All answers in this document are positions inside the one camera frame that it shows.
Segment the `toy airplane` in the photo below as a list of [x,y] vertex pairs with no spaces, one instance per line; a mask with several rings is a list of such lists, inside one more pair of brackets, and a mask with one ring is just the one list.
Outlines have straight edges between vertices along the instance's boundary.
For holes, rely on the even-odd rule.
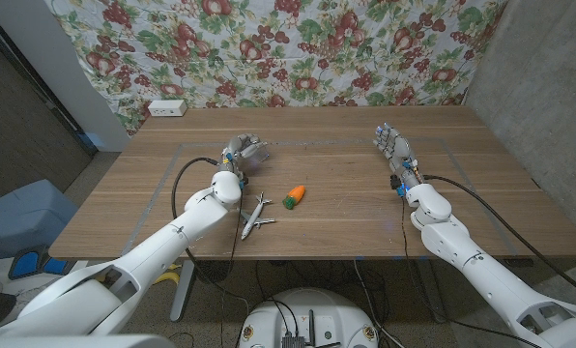
[[251,229],[253,228],[254,225],[260,228],[260,225],[263,223],[275,222],[274,218],[258,218],[260,212],[262,212],[262,206],[265,203],[271,203],[271,199],[262,199],[263,193],[264,192],[260,193],[260,197],[256,196],[256,198],[258,198],[259,203],[256,206],[256,209],[254,209],[253,213],[251,213],[251,216],[248,213],[244,212],[243,210],[239,209],[239,212],[241,212],[241,216],[246,221],[245,228],[243,229],[243,234],[241,235],[241,240],[244,240],[247,237],[247,235],[249,234],[249,232],[251,232]]

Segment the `white power outlet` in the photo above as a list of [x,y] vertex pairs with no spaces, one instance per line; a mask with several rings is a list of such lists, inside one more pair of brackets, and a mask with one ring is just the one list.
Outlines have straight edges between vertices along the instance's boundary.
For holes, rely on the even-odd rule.
[[153,116],[183,116],[187,111],[185,101],[153,101],[149,105]]

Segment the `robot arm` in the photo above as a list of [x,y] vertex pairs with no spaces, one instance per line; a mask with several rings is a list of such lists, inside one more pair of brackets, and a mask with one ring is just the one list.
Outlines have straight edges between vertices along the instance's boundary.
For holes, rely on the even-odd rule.
[[376,135],[374,144],[401,181],[394,189],[416,208],[411,221],[425,247],[458,269],[515,335],[544,348],[576,347],[576,305],[537,293],[483,251],[449,202],[421,181],[408,141],[387,124]]
[[60,278],[24,307],[16,320],[1,327],[0,336],[120,331],[153,281],[239,201],[245,177],[239,165],[255,158],[265,145],[253,134],[235,136],[222,152],[211,186],[196,192],[182,215],[126,255]]

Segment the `orange carrot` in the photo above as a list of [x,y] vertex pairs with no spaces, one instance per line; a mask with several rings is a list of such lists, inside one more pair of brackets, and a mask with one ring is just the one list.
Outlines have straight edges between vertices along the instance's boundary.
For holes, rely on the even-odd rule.
[[297,203],[301,201],[301,198],[303,198],[304,194],[305,194],[305,186],[303,185],[297,186],[293,188],[290,192],[288,192],[286,198],[284,198],[284,200],[281,202],[284,204],[284,207],[288,209],[293,209],[297,205]]

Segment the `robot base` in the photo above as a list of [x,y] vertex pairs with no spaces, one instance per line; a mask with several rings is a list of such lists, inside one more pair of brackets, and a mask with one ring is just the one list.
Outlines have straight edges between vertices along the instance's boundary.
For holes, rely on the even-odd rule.
[[[241,348],[378,347],[378,336],[367,314],[331,291],[296,288],[279,293],[274,299],[288,328],[273,301],[261,303],[245,319],[239,338]],[[295,337],[295,320],[290,310],[279,302],[295,313],[299,337]]]

